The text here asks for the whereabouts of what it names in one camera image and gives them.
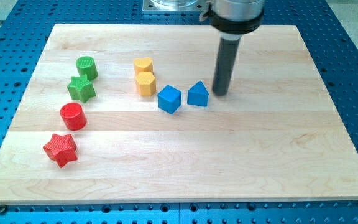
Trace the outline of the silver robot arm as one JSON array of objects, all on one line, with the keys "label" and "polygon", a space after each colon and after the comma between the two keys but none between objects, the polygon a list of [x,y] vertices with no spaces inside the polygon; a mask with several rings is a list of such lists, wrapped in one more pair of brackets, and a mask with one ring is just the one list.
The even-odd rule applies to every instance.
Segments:
[{"label": "silver robot arm", "polygon": [[262,23],[264,0],[214,0],[206,2],[199,20],[211,20],[224,40],[237,41]]}]

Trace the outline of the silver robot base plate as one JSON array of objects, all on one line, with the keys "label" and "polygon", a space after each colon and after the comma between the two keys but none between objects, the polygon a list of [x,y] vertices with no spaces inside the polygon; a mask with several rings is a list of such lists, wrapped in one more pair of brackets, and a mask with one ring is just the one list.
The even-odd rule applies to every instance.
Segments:
[{"label": "silver robot base plate", "polygon": [[198,12],[206,8],[207,0],[143,0],[142,11],[159,12]]}]

